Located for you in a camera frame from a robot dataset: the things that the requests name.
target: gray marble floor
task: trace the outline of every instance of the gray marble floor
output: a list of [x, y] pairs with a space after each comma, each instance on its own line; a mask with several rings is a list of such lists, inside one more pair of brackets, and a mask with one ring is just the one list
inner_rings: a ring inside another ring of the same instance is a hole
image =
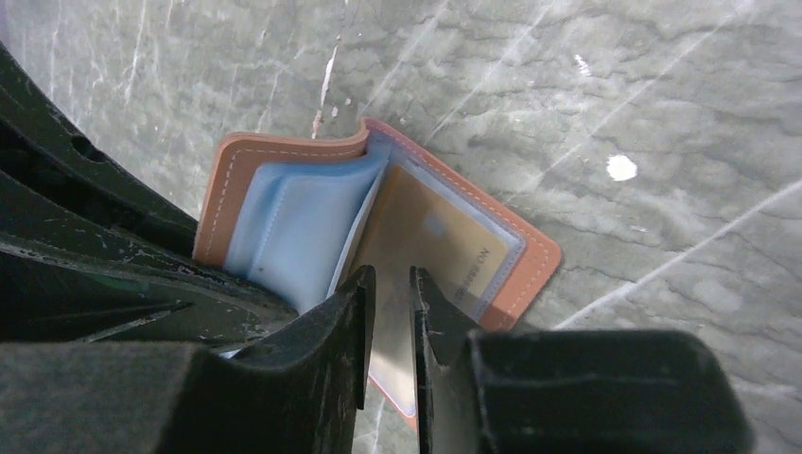
[[[228, 131], [380, 117], [560, 243], [524, 325], [695, 333], [758, 452], [802, 452], [799, 2], [6, 1], [40, 87], [187, 212]], [[369, 397], [355, 452], [414, 452]]]

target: gold card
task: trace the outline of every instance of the gold card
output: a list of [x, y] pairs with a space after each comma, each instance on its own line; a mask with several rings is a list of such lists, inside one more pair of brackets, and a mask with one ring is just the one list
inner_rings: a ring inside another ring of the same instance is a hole
[[507, 245], [449, 200], [396, 166], [380, 189], [352, 270], [373, 265], [376, 312], [371, 378], [406, 416], [415, 414], [410, 267], [426, 268], [471, 317], [507, 255]]

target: wallet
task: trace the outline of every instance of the wallet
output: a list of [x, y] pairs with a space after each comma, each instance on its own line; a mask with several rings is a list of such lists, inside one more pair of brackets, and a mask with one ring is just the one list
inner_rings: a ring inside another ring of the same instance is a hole
[[350, 271], [375, 267], [370, 379], [414, 426], [410, 267], [427, 269], [479, 325], [503, 330], [561, 252], [402, 133], [363, 118], [346, 139], [224, 137], [193, 258], [275, 292], [299, 313]]

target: white stitching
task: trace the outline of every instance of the white stitching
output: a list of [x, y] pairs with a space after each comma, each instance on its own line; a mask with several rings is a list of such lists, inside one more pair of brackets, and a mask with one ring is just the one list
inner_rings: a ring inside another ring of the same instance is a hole
[[[374, 127], [376, 127], [377, 129], [379, 129], [380, 131], [382, 131], [382, 132], [384, 132], [384, 133], [388, 134], [388, 135], [389, 135], [389, 136], [391, 136], [391, 137], [394, 137], [394, 136], [396, 135], [396, 132], [394, 132], [394, 131], [389, 131], [389, 130], [388, 130], [388, 129], [387, 129], [385, 126], [384, 126], [384, 125], [381, 125], [381, 124], [374, 124], [373, 126], [374, 126]], [[406, 148], [406, 149], [407, 149], [407, 151], [411, 152], [411, 153], [412, 153], [412, 154], [414, 154], [415, 156], [418, 156], [419, 158], [424, 158], [424, 156], [423, 156], [423, 155], [422, 155], [420, 152], [418, 152], [418, 151], [417, 151], [417, 150], [415, 150], [414, 148], [410, 147], [410, 146], [409, 146], [409, 145], [406, 143], [406, 141], [404, 141], [404, 140], [401, 140], [400, 142], [401, 142], [401, 146], [402, 146], [402, 147], [404, 147], [404, 148]], [[543, 259], [543, 263], [540, 265], [540, 268], [537, 270], [537, 273], [536, 273], [536, 274], [535, 274], [535, 275], [534, 275], [534, 276], [533, 276], [533, 277], [532, 277], [532, 278], [529, 280], [529, 283], [527, 284], [527, 286], [525, 286], [525, 287], [524, 287], [524, 289], [521, 291], [521, 293], [520, 293], [520, 294], [518, 295], [518, 297], [515, 299], [515, 302], [513, 303], [513, 305], [512, 305], [512, 306], [510, 306], [510, 308], [509, 308], [508, 310], [504, 311], [504, 318], [502, 318], [502, 319], [501, 319], [501, 321], [498, 323], [498, 326], [496, 326], [496, 329], [499, 329], [499, 328], [500, 328], [502, 325], [504, 325], [504, 323], [506, 323], [506, 322], [507, 322], [507, 319], [509, 319], [509, 318], [510, 318], [510, 312], [512, 312], [512, 311], [515, 309], [515, 307], [516, 307], [516, 306], [518, 306], [518, 304], [521, 302], [521, 299], [523, 299], [524, 295], [525, 295], [525, 294], [527, 293], [527, 291], [529, 291], [529, 289], [532, 287], [532, 284], [534, 284], [534, 281], [536, 281], [536, 280], [537, 280], [537, 278], [538, 278], [538, 276], [540, 276], [540, 274], [541, 274], [541, 273], [543, 273], [543, 270], [546, 268], [546, 265], [549, 263], [549, 250], [548, 250], [548, 249], [546, 249], [546, 246], [545, 246], [545, 245], [544, 245], [544, 244], [543, 244], [543, 243], [542, 243], [540, 240], [538, 240], [538, 239], [537, 239], [537, 238], [535, 238], [534, 236], [530, 235], [530, 234], [529, 234], [529, 232], [526, 232], [526, 230], [523, 230], [523, 229], [521, 229], [520, 227], [518, 227], [518, 225], [517, 225], [517, 224], [516, 224], [516, 223], [515, 223], [513, 220], [511, 220], [511, 219], [507, 219], [506, 217], [504, 217], [504, 216], [503, 216], [501, 213], [499, 213], [499, 212], [498, 212], [498, 211], [497, 211], [495, 208], [493, 208], [492, 206], [488, 205], [488, 204], [487, 204], [487, 202], [485, 202], [485, 201], [483, 201], [482, 199], [480, 199], [479, 197], [477, 197], [477, 196], [476, 196], [476, 195], [475, 195], [473, 192], [471, 192], [469, 189], [467, 189], [467, 188], [463, 187], [463, 186], [462, 186], [462, 185], [461, 185], [459, 182], [456, 182], [456, 181], [455, 181], [455, 180], [453, 180], [452, 178], [450, 178], [450, 177], [448, 177], [447, 175], [445, 175], [445, 174], [444, 174], [444, 173], [443, 173], [443, 172], [442, 172], [442, 171], [441, 171], [439, 168], [436, 168], [436, 167], [431, 167], [431, 168], [432, 168], [432, 169], [433, 169], [435, 172], [437, 172], [438, 174], [440, 174], [440, 176], [442, 176], [443, 178], [445, 178], [446, 180], [448, 180], [448, 181], [449, 181], [449, 182], [451, 182], [452, 184], [454, 184], [454, 185], [456, 185], [457, 187], [459, 187], [459, 189], [461, 189], [461, 190], [462, 190], [462, 191], [463, 191], [465, 194], [467, 194], [468, 196], [470, 196], [471, 198], [473, 198], [473, 200], [474, 200], [474, 201], [477, 201], [477, 202], [479, 202], [479, 203], [480, 203], [482, 206], [484, 206], [485, 208], [487, 208], [488, 210], [490, 210], [490, 211], [492, 211], [494, 214], [496, 214], [496, 216], [498, 216], [498, 217], [500, 217], [500, 218], [502, 218], [502, 219], [506, 220], [506, 221], [507, 221], [507, 222], [509, 222], [510, 224], [512, 224], [512, 225], [513, 225], [513, 227], [515, 227], [516, 229], [520, 229], [520, 230], [523, 232], [523, 234], [524, 234], [524, 235], [525, 235], [525, 236], [526, 236], [528, 239], [530, 239], [530, 240], [534, 241], [534, 242], [535, 242], [535, 243], [537, 243], [537, 244], [538, 244], [538, 245], [539, 245], [541, 248], [543, 248], [543, 253], [544, 253], [544, 256], [545, 256], [545, 257], [544, 257], [544, 259]]]
[[203, 253], [203, 261], [208, 260], [209, 254], [212, 251], [212, 243], [215, 239], [215, 231], [218, 228], [218, 217], [220, 216], [220, 210], [222, 209], [223, 202], [225, 201], [226, 191], [228, 190], [228, 183], [231, 180], [231, 172], [234, 168], [234, 162], [236, 158], [239, 156], [239, 153], [242, 151], [248, 151], [250, 153], [264, 153], [264, 154], [286, 154], [292, 156], [345, 156], [347, 154], [352, 154], [356, 151], [362, 149], [363, 146], [360, 145], [358, 148], [349, 149], [347, 151], [341, 151], [339, 153], [304, 153], [301, 151], [286, 151], [280, 149], [253, 149], [253, 148], [240, 148], [234, 152], [231, 157], [231, 163], [228, 165], [228, 169], [226, 169], [226, 178], [223, 182], [223, 189], [220, 191], [220, 199], [218, 201], [218, 206], [215, 209], [215, 218], [212, 220], [212, 231], [209, 234], [209, 243], [206, 244], [206, 251]]

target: white marble veining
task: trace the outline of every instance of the white marble veining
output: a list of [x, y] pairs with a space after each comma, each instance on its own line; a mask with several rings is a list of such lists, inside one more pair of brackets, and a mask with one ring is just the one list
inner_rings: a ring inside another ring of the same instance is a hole
[[[758, 452], [802, 451], [798, 2], [6, 3], [34, 80], [189, 213], [222, 134], [380, 117], [562, 246], [521, 329], [693, 332]], [[616, 181], [611, 156], [636, 174]], [[374, 389], [356, 435], [415, 451]]]

